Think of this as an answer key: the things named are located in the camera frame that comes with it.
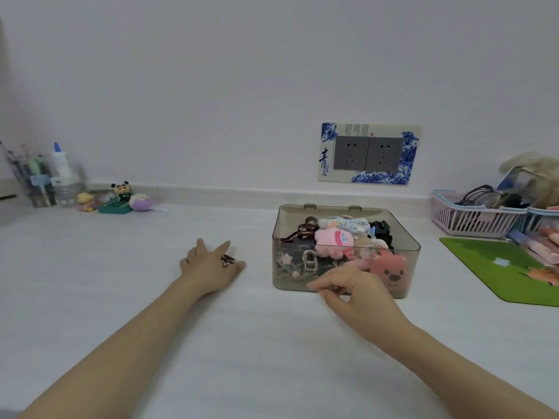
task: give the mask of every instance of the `decorative outlet cover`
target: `decorative outlet cover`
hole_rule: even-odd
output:
[[[415,160],[419,139],[421,138],[421,126],[414,125],[373,125],[353,123],[323,123],[320,135],[320,155],[318,180],[326,182],[359,182],[364,184],[387,184],[408,185],[411,176],[411,168]],[[338,136],[342,137],[367,137],[383,138],[384,141],[396,139],[396,144],[402,144],[402,155],[397,171],[364,171],[344,170],[334,168],[335,143]],[[346,147],[339,153],[345,153]]]

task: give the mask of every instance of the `pink plastic basket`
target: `pink plastic basket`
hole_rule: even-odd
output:
[[[504,238],[520,215],[527,213],[526,209],[455,204],[463,197],[455,191],[433,191],[431,219],[449,235]]]

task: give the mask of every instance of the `hand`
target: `hand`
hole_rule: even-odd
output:
[[[221,256],[230,246],[231,241],[227,241],[215,251],[208,251],[204,241],[198,239],[196,247],[180,262],[182,273],[179,280],[194,285],[200,296],[225,288],[246,266],[244,261],[237,261],[229,267],[223,267]]]
[[[413,327],[377,275],[351,266],[336,267],[307,287],[317,290],[328,307],[361,337],[387,351]],[[339,287],[336,292],[330,290]],[[349,302],[339,295],[351,291]]]

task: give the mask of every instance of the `clear plastic storage box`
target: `clear plastic storage box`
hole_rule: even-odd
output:
[[[372,247],[367,237],[354,239],[353,243],[344,240],[344,246],[324,243],[317,247],[314,233],[309,232],[314,221],[340,216],[366,218],[367,222],[385,221],[390,227],[394,249]],[[285,241],[294,233],[297,234],[294,239]],[[388,210],[285,204],[279,208],[272,235],[272,282],[279,289],[310,291],[306,287],[308,282],[352,260],[360,269],[379,275],[394,298],[404,298],[409,292],[420,249],[415,238]]]

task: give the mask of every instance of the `electrical outlet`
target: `electrical outlet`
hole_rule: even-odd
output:
[[[372,138],[339,135],[334,143],[334,169],[365,170],[369,140]]]
[[[367,172],[398,172],[404,139],[373,137],[368,140],[365,170]]]

